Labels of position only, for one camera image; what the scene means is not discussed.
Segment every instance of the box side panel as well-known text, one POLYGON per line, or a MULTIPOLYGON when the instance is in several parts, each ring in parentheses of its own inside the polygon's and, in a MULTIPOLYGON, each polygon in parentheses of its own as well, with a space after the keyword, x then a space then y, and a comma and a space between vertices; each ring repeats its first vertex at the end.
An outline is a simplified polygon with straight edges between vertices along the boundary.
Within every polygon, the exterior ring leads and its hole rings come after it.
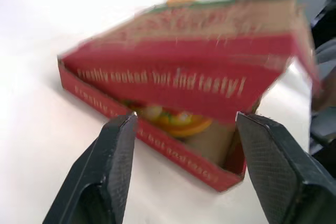
MULTIPOLYGON (((111 118, 129 112, 128 108, 79 80, 61 63, 59 64, 59 72, 64 89, 103 115, 111 118)), ((197 156, 189 151, 182 143, 166 135, 145 120, 140 119, 139 121, 137 138, 217 191, 227 190, 242 180, 239 176, 226 172, 205 158, 197 156)))

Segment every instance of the cardboard box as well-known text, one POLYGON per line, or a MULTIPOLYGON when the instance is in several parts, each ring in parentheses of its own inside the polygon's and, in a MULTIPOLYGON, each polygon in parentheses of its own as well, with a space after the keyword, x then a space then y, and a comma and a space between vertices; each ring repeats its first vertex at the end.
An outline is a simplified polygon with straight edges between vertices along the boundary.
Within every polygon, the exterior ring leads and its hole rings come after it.
POLYGON ((62 55, 59 71, 66 90, 109 118, 128 112, 117 100, 133 99, 230 125, 223 133, 230 142, 223 145, 227 155, 221 167, 144 119, 137 134, 224 191, 242 181, 246 169, 234 127, 237 111, 254 112, 294 58, 318 86, 308 30, 296 0, 161 5, 62 55))

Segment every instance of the white table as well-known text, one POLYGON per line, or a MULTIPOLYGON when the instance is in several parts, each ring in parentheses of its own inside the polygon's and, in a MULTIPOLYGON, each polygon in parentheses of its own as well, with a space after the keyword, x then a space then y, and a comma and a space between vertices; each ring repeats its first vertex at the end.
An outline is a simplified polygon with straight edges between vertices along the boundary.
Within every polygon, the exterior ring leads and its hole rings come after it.
MULTIPOLYGON (((56 54, 161 1, 0 0, 0 223, 41 223, 67 171, 107 121, 62 90, 56 54)), ((292 67, 259 109, 304 149, 309 90, 292 67)), ((136 141, 124 223, 267 221, 248 175, 218 194, 136 141)))

